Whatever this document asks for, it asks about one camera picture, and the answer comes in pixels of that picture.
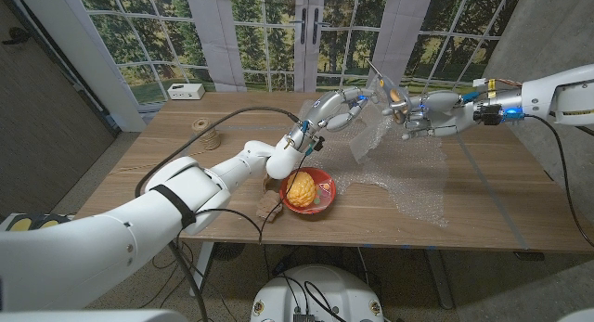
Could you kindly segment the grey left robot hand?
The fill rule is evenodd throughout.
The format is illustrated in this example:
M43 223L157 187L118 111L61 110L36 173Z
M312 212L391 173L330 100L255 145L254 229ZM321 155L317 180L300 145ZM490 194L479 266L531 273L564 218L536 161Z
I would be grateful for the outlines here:
M289 146L304 152L322 129L338 132L347 127L369 103L379 103L378 95L368 88L351 87L330 91L316 100L288 134Z

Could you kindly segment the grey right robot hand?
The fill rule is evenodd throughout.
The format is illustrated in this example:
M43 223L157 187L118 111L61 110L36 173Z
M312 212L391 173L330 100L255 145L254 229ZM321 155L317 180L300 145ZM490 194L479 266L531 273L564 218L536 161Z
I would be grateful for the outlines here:
M450 90L411 97L404 90L392 89L387 99L388 106L382 114L392 116L397 124L404 126L404 140L454 135L476 124L474 105L464 103L461 95Z

